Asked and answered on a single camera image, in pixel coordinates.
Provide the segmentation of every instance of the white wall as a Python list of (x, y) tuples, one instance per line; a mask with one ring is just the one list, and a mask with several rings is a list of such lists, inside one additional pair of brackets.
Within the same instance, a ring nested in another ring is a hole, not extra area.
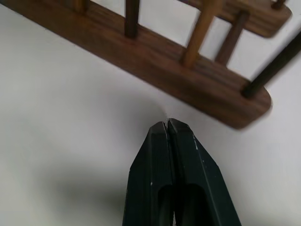
[[(99, 0), (123, 14), (119, 0)], [(251, 78), (301, 22), (270, 40), (244, 32), (230, 68)], [(196, 10), (142, 0), (140, 22), (185, 44)], [(229, 25), (213, 24), (214, 58)], [(300, 58), (269, 85), (273, 109), (230, 129), (0, 6), (0, 225), (121, 225), (129, 167), (148, 128), (190, 125), (223, 173), (243, 226), (301, 225)]]

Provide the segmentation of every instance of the wooden rack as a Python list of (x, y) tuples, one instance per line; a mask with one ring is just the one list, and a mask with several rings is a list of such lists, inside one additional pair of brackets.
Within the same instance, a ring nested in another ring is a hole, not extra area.
[[(125, 18), (90, 0), (0, 3), (237, 129), (261, 117), (271, 106), (264, 82), (255, 85), (251, 95), (246, 94), (244, 88), (250, 89), (250, 82), (226, 67), (240, 34), (247, 29), (271, 37), (291, 16), (283, 1), (190, 0), (202, 13), (185, 48), (138, 24), (139, 0), (126, 0)], [(213, 62), (198, 51), (215, 16), (233, 27)]]

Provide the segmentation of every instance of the wooden base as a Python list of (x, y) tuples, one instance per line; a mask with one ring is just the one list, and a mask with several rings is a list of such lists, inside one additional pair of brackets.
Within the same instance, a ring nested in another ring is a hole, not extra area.
[(270, 108), (265, 89), (242, 97), (249, 82), (218, 63), (200, 56), (193, 69), (181, 66), (184, 47), (155, 32), (139, 26), (135, 40), (126, 38), (124, 17), (93, 2), (85, 15), (60, 0), (0, 3), (231, 127), (243, 128)]
[[(202, 11), (202, 0), (178, 0)], [(224, 0), (218, 17), (234, 23), (240, 11), (250, 13), (245, 29), (265, 38), (273, 37), (291, 17), (291, 10), (285, 5), (272, 8), (271, 0)]]

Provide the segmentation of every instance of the wooden peg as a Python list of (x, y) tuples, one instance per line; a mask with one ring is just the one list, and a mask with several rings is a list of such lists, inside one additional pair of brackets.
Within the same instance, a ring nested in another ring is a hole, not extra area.
[(187, 48), (181, 59), (183, 66), (191, 68), (215, 15), (222, 8), (222, 0), (203, 0), (203, 11), (198, 16)]
[(227, 66), (249, 16), (250, 14), (246, 11), (239, 13), (215, 58), (216, 62)]
[(274, 2), (272, 4), (272, 8), (273, 9), (281, 9), (285, 2), (286, 2), (286, 0), (277, 0), (276, 2)]
[(263, 69), (263, 71), (243, 89), (242, 95), (253, 97), (269, 82), (282, 68), (284, 68), (301, 51), (301, 29), (298, 35)]
[(135, 38), (138, 33), (140, 0), (126, 0), (125, 36)]
[(65, 0), (66, 6), (77, 13), (85, 13), (88, 9), (90, 0)]

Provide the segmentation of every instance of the wooden dowel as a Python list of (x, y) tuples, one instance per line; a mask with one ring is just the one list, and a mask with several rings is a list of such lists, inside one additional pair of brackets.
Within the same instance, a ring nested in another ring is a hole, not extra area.
[(227, 66), (249, 16), (250, 14), (246, 11), (239, 13), (215, 58), (216, 62)]
[(272, 8), (273, 9), (281, 9), (285, 2), (286, 2), (286, 0), (277, 0), (276, 2), (274, 2), (272, 4)]
[(65, 4), (77, 13), (85, 13), (90, 0), (65, 0)]
[(221, 8), (222, 0), (203, 0), (203, 11), (198, 16), (190, 41), (181, 59), (183, 66), (188, 68), (193, 66), (210, 24)]
[(138, 33), (140, 0), (126, 0), (125, 36), (135, 38)]
[(267, 82), (269, 82), (282, 68), (284, 68), (301, 51), (301, 31), (279, 53), (274, 60), (243, 89), (242, 95), (250, 98), (256, 94)]

